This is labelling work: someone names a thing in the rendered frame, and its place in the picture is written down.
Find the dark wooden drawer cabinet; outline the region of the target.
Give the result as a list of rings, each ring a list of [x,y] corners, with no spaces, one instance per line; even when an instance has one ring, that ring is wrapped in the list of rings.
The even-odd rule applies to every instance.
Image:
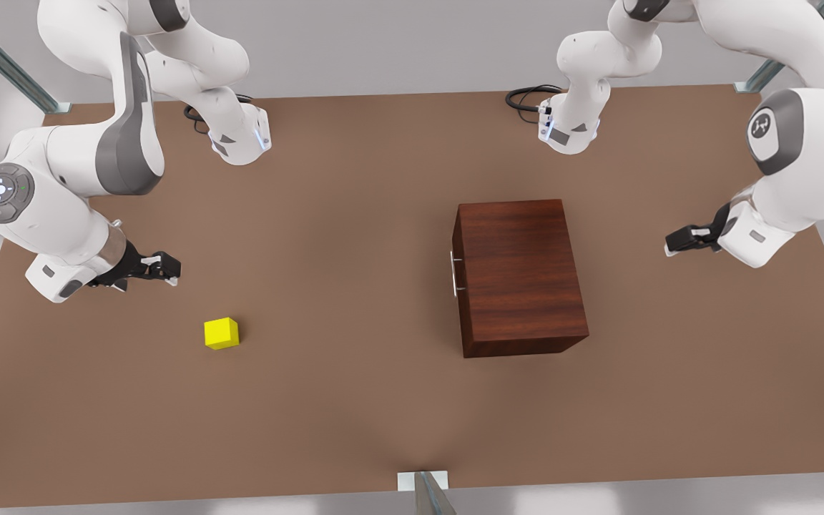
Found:
[[[589,336],[559,199],[461,203],[452,235],[465,358],[556,354]]]

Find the yellow cube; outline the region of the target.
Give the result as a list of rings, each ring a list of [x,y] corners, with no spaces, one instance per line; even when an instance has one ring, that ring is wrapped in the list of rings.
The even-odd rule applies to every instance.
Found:
[[[213,350],[232,348],[240,344],[239,326],[232,318],[206,320],[204,345]]]

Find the silver frame post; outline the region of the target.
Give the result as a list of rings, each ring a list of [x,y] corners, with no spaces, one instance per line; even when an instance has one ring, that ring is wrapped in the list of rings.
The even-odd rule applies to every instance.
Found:
[[[71,102],[58,102],[1,47],[0,75],[6,78],[14,88],[19,90],[30,102],[33,102],[44,114],[65,114],[71,111]]]
[[[398,473],[398,491],[415,494],[415,515],[457,515],[447,497],[447,471]]]
[[[805,2],[811,4],[817,14],[805,14],[804,20],[817,21],[821,19],[824,21],[824,0],[805,0]],[[782,69],[785,67],[794,69],[798,62],[807,59],[808,56],[800,55],[799,52],[810,52],[810,50],[805,50],[810,46],[810,43],[795,42],[795,39],[797,39],[796,35],[789,36],[789,38],[788,36],[784,36],[784,38],[779,36],[778,40],[772,39],[771,44],[776,43],[778,48],[769,51],[770,54],[772,53],[771,56],[765,55],[766,61],[753,72],[751,77],[743,82],[735,82],[733,84],[735,91],[743,94],[764,92],[768,84]]]

